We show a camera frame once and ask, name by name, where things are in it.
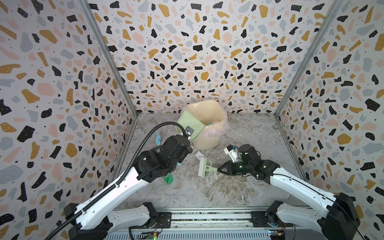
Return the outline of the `white scrap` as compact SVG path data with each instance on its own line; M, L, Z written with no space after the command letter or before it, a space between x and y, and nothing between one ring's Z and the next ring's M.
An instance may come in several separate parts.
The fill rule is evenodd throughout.
M206 158L206 156L205 156L204 154L202 154L201 152L197 152L197 153L195 154L195 156L196 156L196 158L197 158L198 160L204 160L204 159Z

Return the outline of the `green hand brush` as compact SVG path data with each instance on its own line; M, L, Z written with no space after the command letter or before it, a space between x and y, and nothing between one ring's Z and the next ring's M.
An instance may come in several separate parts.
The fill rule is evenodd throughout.
M202 158L200 159L199 163L199 171L198 176L199 177L207 177L210 173L216 173L218 171L217 168L212 166L212 161L208 158Z

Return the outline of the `green dustpan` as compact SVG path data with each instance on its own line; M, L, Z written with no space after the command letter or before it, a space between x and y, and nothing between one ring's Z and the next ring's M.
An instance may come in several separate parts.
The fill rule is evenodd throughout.
M201 121L199 121L187 110L184 110L177 123L181 125L184 130L188 126L195 130L192 137L189 139L190 141L195 141L203 132L203 129L206 127Z

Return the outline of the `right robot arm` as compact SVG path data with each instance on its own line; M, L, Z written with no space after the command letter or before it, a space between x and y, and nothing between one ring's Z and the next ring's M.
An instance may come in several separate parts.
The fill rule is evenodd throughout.
M297 178L279 164L263 160L261 154L249 144L239 148L229 145L224 151L231 159L217 169L219 173L254 177L308 205L306 209L274 201L264 217L258 219L262 224L271 227L299 225L323 234L328 240L352 240L359 232L361 222L350 196L343 193L335 195Z

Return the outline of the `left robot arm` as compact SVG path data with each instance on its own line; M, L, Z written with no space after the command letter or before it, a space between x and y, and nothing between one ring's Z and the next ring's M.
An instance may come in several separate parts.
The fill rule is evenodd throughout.
M117 210L116 207L134 192L174 171L192 151L186 137L175 135L163 145L141 152L134 158L128 174L120 175L90 200L65 207L66 219L73 225L69 230L70 239L103 240L117 230L149 229L156 225L159 214L150 202L127 210Z

